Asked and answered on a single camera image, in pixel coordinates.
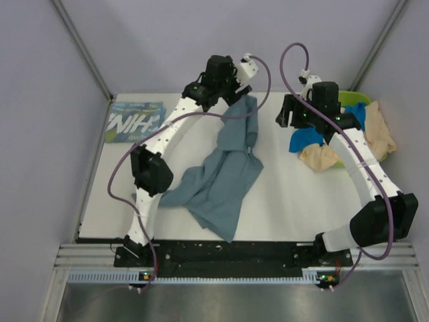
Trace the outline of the grey-blue t shirt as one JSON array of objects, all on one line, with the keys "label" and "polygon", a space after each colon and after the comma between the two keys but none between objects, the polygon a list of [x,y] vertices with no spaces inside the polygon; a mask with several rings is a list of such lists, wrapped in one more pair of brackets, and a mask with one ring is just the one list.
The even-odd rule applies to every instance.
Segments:
[{"label": "grey-blue t shirt", "polygon": [[217,146],[200,166],[185,170],[159,207],[184,207],[203,229],[234,239],[243,199],[263,170],[253,149],[259,135],[257,99],[245,95],[223,114]]}]

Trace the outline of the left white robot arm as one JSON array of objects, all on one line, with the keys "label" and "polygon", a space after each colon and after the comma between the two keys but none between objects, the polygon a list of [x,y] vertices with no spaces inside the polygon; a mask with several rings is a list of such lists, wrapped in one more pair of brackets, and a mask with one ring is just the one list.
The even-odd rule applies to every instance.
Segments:
[{"label": "left white robot arm", "polygon": [[205,71],[184,87],[177,105],[160,127],[162,132],[138,144],[130,153],[138,212],[125,236],[124,247],[136,265],[145,266],[152,257],[147,244],[154,235],[154,217],[160,197],[174,177],[167,164],[169,155],[202,114],[208,113],[219,100],[231,106],[249,93],[250,80],[258,70],[250,54],[244,55],[238,64],[230,56],[211,56]]}]

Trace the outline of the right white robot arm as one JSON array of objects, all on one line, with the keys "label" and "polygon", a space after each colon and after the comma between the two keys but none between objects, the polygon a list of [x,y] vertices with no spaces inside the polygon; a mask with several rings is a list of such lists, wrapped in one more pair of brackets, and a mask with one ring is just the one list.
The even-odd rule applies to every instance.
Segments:
[{"label": "right white robot arm", "polygon": [[352,113],[341,112],[339,87],[316,75],[300,77],[301,94],[285,95],[276,117],[281,127],[314,127],[341,159],[359,195],[361,210],[340,228],[316,235],[313,258],[323,266],[338,252],[386,243],[384,259],[394,241],[407,236],[418,208],[414,194],[393,183],[371,152],[361,124]]}]

